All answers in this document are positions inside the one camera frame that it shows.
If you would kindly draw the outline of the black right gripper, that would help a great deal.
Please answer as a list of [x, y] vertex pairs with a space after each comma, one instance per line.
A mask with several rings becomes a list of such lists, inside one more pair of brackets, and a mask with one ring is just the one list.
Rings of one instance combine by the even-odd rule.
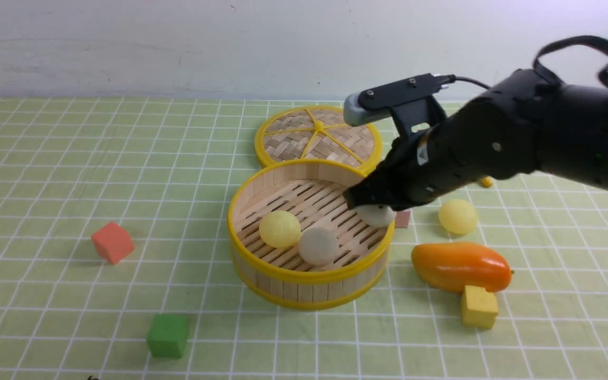
[[434, 127], [399, 136], [376, 168], [344, 192], [349, 209], [425, 205], [485, 176], [509, 179], [538, 170], [539, 109], [562, 85], [542, 69], [519, 69]]

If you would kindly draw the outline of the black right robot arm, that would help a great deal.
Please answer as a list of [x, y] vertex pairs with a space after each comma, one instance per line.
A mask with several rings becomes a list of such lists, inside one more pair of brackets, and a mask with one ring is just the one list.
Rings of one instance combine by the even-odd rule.
[[464, 77], [423, 74], [351, 94], [352, 127], [391, 118], [391, 149], [344, 192], [350, 209], [405, 210], [434, 202], [486, 176], [535, 171], [608, 191], [608, 89], [548, 82], [517, 70], [447, 116], [434, 98]]

